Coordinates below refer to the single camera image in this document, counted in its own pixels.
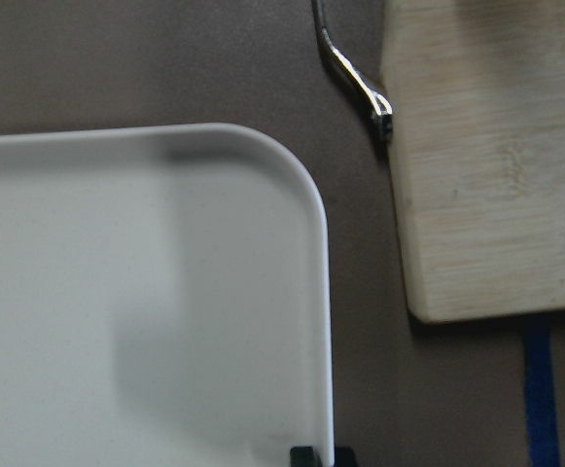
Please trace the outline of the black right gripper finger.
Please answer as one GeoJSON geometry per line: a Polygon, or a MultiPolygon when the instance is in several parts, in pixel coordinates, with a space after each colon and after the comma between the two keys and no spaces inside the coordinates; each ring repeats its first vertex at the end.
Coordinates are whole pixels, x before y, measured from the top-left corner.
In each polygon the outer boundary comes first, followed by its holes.
{"type": "Polygon", "coordinates": [[[316,448],[311,446],[292,447],[289,452],[291,467],[321,467],[322,462],[316,448]]]}

